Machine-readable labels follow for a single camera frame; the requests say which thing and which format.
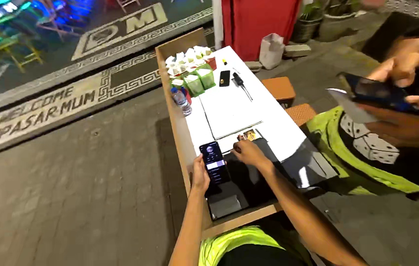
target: orange stool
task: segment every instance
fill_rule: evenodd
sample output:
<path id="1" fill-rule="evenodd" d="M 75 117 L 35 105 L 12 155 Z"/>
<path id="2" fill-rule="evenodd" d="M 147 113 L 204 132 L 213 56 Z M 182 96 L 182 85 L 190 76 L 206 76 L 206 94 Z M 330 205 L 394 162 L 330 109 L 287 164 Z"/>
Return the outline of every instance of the orange stool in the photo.
<path id="1" fill-rule="evenodd" d="M 292 105 L 296 94 L 288 77 L 262 80 L 262 84 L 264 84 L 279 104 L 287 105 L 285 108 Z"/>
<path id="2" fill-rule="evenodd" d="M 309 104 L 293 106 L 285 109 L 285 112 L 295 121 L 297 126 L 301 126 L 317 115 L 316 111 Z"/>

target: smartphone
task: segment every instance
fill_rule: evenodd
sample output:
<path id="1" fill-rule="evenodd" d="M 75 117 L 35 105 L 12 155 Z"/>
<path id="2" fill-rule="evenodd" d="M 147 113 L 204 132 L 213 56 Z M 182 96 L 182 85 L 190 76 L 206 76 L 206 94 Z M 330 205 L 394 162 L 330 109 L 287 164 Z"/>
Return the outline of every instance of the smartphone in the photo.
<path id="1" fill-rule="evenodd" d="M 345 72 L 338 77 L 351 89 L 352 100 L 356 102 L 419 115 L 419 107 L 405 101 L 407 92 L 392 82 L 374 81 Z"/>
<path id="2" fill-rule="evenodd" d="M 206 171 L 213 184 L 222 184 L 231 180 L 217 142 L 201 145 L 200 152 L 203 154 Z"/>
<path id="3" fill-rule="evenodd" d="M 231 80 L 231 71 L 230 70 L 221 71 L 221 74 L 219 75 L 219 87 L 229 86 L 230 80 Z"/>

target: table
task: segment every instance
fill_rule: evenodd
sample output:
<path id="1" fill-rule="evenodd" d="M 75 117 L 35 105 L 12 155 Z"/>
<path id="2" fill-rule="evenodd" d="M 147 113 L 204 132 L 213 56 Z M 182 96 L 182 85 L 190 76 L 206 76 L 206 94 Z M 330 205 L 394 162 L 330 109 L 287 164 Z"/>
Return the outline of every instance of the table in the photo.
<path id="1" fill-rule="evenodd" d="M 216 93 L 222 89 L 213 87 L 204 94 L 192 99 L 192 114 L 184 117 L 181 109 L 174 103 L 170 93 L 170 78 L 166 69 L 165 59 L 175 56 L 178 52 L 187 51 L 189 47 L 195 45 L 207 46 L 203 28 L 178 37 L 155 48 L 155 54 L 159 65 L 159 73 L 162 79 L 162 87 L 165 94 L 173 137 L 177 149 L 178 160 L 182 169 L 183 182 L 187 196 L 191 189 L 190 172 L 192 172 L 193 160 L 200 153 L 199 146 L 213 141 L 213 136 L 209 131 L 209 125 L 204 117 L 201 107 L 201 96 L 206 93 Z M 299 187 L 307 187 L 326 178 L 336 176 L 334 169 L 328 164 L 322 154 L 308 141 L 300 128 L 289 117 L 284 109 L 278 105 L 277 101 L 265 89 L 262 83 L 247 68 L 231 47 L 225 47 L 214 52 L 218 68 L 214 71 L 216 79 L 219 73 L 226 68 L 236 68 L 246 85 L 246 88 L 254 103 L 260 110 L 262 123 L 256 127 L 261 131 L 263 137 L 268 141 L 272 152 L 278 160 L 283 161 L 284 168 L 289 169 L 289 175 L 296 180 Z M 222 58 L 228 62 L 226 67 L 222 67 Z M 227 151 L 235 142 L 237 133 L 226 136 L 218 140 L 222 150 Z M 204 207 L 203 213 L 203 232 L 202 238 L 206 239 L 236 227 L 248 224 L 249 222 L 261 219 L 281 209 L 280 204 L 275 201 L 266 202 L 260 206 L 251 207 L 225 216 L 221 219 L 212 221 L 209 209 Z"/>
<path id="2" fill-rule="evenodd" d="M 214 77 L 219 79 L 219 73 L 223 70 L 234 69 L 239 72 L 245 87 L 253 98 L 253 104 L 262 117 L 262 123 L 253 127 L 241 130 L 230 136 L 217 140 L 223 153 L 232 149 L 234 142 L 237 141 L 237 135 L 249 129 L 256 128 L 260 134 L 268 141 L 268 145 L 272 149 L 279 161 L 285 161 L 291 167 L 285 167 L 290 177 L 296 179 L 300 188 L 306 188 L 325 178 L 336 176 L 336 172 L 332 169 L 326 159 L 319 153 L 313 144 L 307 139 L 305 134 L 285 112 L 285 110 L 277 103 L 277 100 L 263 86 L 259 79 L 248 69 L 244 62 L 237 56 L 236 52 L 230 47 L 224 47 L 215 51 L 213 55 L 216 58 L 217 69 L 214 71 Z M 237 97 L 247 97 L 241 88 L 237 88 L 233 82 L 229 87 L 219 87 L 216 85 L 205 93 L 196 98 L 192 98 L 191 107 L 193 112 L 186 117 L 189 133 L 195 149 L 195 154 L 200 154 L 199 146 L 215 139 L 211 134 L 209 124 L 206 120 L 201 98 L 207 97 L 209 94 L 223 95 L 226 91 L 237 90 L 240 93 L 234 94 Z M 238 99 L 230 99 L 230 102 L 237 103 Z"/>

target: red cloth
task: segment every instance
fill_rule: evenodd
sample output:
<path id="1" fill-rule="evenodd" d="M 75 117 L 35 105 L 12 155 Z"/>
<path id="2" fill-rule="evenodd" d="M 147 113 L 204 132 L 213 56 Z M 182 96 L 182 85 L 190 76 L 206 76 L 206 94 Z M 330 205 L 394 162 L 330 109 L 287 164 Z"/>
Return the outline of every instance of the red cloth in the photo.
<path id="1" fill-rule="evenodd" d="M 222 0 L 224 45 L 243 61 L 259 59 L 260 42 L 270 33 L 288 44 L 301 0 Z"/>

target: water bottle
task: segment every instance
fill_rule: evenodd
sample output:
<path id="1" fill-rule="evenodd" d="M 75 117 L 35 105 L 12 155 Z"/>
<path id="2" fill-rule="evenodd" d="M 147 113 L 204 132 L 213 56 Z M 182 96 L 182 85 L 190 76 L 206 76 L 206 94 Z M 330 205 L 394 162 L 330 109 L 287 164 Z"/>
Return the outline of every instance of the water bottle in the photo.
<path id="1" fill-rule="evenodd" d="M 186 100 L 185 95 L 179 91 L 177 88 L 171 88 L 171 96 L 173 100 L 183 111 L 185 116 L 188 116 L 191 113 L 191 106 L 189 106 L 188 100 Z"/>

